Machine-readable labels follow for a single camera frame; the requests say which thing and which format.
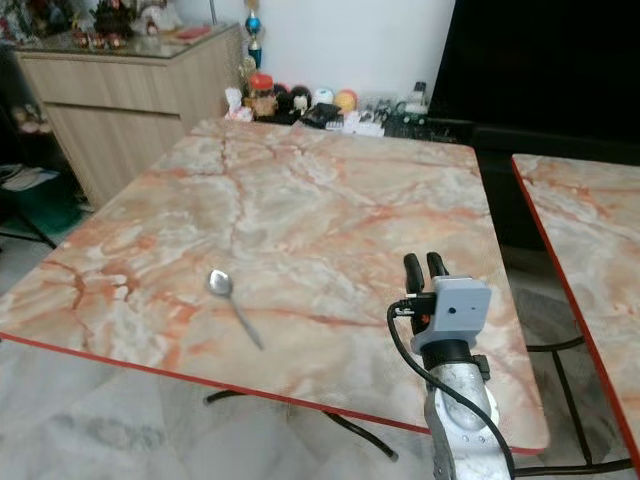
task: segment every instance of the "floor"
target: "floor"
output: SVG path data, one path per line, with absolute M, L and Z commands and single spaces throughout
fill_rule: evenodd
M 67 232 L 54 236 L 61 241 Z M 48 248 L 0 237 L 0 294 Z M 578 335 L 542 253 L 505 248 L 528 343 Z M 595 461 L 628 456 L 593 364 L 579 347 L 562 354 Z M 581 463 L 568 409 L 548 354 L 532 354 L 552 430 L 539 456 L 518 466 Z M 390 462 L 320 412 L 241 397 L 205 407 L 207 387 L 124 370 L 11 342 L 0 344 L 0 472 L 27 480 L 335 480 L 431 478 L 431 437 L 355 421 L 388 442 Z M 588 477 L 626 480 L 632 471 Z

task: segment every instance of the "cabinet drawer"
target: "cabinet drawer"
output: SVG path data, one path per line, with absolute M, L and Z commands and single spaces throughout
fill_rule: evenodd
M 60 107 L 47 114 L 95 208 L 115 197 L 184 136 L 178 117 Z
M 179 113 L 167 67 L 39 58 L 22 65 L 45 103 Z

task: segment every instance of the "marble tabletop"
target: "marble tabletop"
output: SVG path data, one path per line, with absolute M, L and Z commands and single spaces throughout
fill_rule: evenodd
M 203 122 L 0 300 L 0 336 L 426 432 L 424 384 L 385 313 L 404 293 L 403 256 L 431 250 L 491 287 L 474 353 L 488 356 L 507 441 L 544 449 L 467 147 Z M 212 268 L 234 278 L 264 351 L 206 291 Z
M 515 155 L 514 165 L 640 465 L 640 167 Z

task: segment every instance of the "black television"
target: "black television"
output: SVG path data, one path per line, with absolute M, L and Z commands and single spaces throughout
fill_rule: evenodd
M 634 2 L 457 0 L 429 117 L 637 145 L 639 60 Z

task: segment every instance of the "metal spoon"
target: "metal spoon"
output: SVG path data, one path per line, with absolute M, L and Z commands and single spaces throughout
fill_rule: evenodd
M 242 323 L 242 326 L 247 332 L 247 335 L 249 335 L 251 340 L 253 340 L 253 343 L 255 343 L 260 350 L 264 350 L 264 346 L 262 345 L 262 341 L 260 340 L 258 331 L 253 328 L 251 323 L 249 323 L 249 320 L 244 315 L 244 312 L 240 309 L 240 306 L 231 296 L 231 292 L 233 291 L 233 281 L 231 280 L 231 277 L 224 273 L 222 270 L 213 270 L 207 278 L 207 286 L 209 288 L 209 291 L 214 295 L 229 299 L 229 301 L 231 302 L 231 306 L 235 310 L 236 316 L 238 317 L 238 320 L 240 320 L 240 323 Z

